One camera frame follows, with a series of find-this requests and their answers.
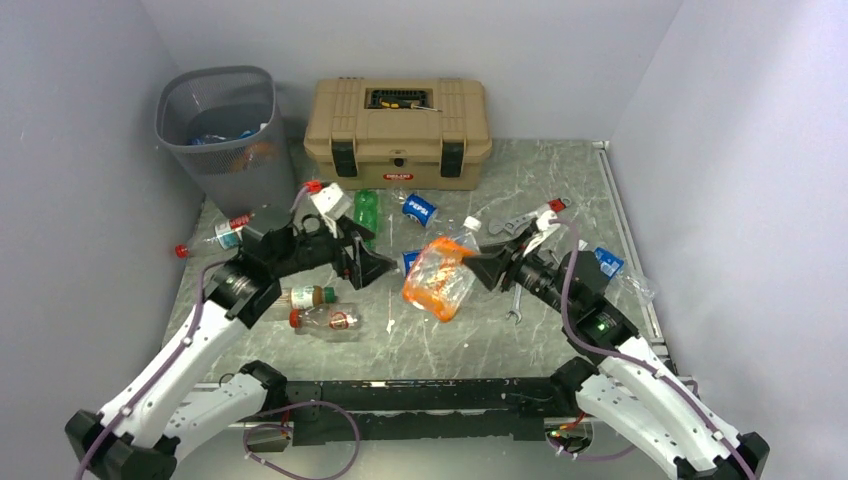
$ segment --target white enclosure wall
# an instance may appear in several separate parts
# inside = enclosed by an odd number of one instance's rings
[[[63,433],[158,350],[200,191],[153,112],[177,67],[137,0],[0,2],[0,478],[71,478]]]
[[[496,137],[608,139],[680,0],[142,0],[185,69],[253,64],[302,134],[320,78],[461,76]]]
[[[767,479],[848,476],[846,18],[685,2],[612,138],[673,357]]]

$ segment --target gray mesh trash can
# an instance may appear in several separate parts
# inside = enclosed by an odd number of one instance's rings
[[[210,68],[175,78],[159,98],[156,133],[229,218],[294,201],[297,181],[274,81],[261,68]],[[191,144],[208,134],[235,140]]]

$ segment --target toolbox label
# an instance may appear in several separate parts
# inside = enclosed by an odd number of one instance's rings
[[[385,173],[383,178],[386,180],[412,180],[411,173]]]

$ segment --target red bottle cap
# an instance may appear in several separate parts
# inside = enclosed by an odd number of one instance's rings
[[[551,207],[551,210],[553,210],[554,213],[559,213],[565,210],[565,204],[559,198],[555,198],[548,202],[548,206]]]
[[[180,244],[174,247],[174,252],[180,258],[188,257],[188,247],[186,245]]]
[[[292,328],[300,328],[300,310],[292,310],[289,314],[289,325]]]
[[[318,193],[324,188],[321,186],[321,182],[318,180],[310,180],[308,182],[305,182],[303,185],[309,189],[309,193]]]

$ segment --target toolbox latch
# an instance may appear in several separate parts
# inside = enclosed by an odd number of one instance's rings
[[[443,178],[458,178],[462,173],[462,157],[465,155],[465,144],[462,142],[444,142],[442,144]]]
[[[356,158],[353,156],[353,142],[331,143],[333,150],[333,164],[336,166],[336,175],[339,177],[355,177]]]

